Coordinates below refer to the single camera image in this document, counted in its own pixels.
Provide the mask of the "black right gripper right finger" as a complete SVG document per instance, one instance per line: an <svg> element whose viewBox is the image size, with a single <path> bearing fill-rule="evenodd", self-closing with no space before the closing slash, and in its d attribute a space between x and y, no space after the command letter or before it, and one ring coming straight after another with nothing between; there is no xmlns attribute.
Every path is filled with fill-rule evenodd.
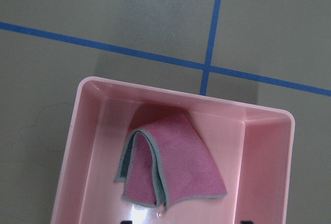
<svg viewBox="0 0 331 224"><path fill-rule="evenodd" d="M253 221L251 221L251 220L241 220L240 224L253 224Z"/></svg>

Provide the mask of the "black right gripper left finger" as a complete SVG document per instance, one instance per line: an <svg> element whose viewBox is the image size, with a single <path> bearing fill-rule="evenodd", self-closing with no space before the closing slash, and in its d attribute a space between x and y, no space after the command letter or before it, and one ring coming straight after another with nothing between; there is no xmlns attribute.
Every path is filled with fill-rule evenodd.
<svg viewBox="0 0 331 224"><path fill-rule="evenodd" d="M133 224L132 220L123 220L121 224Z"/></svg>

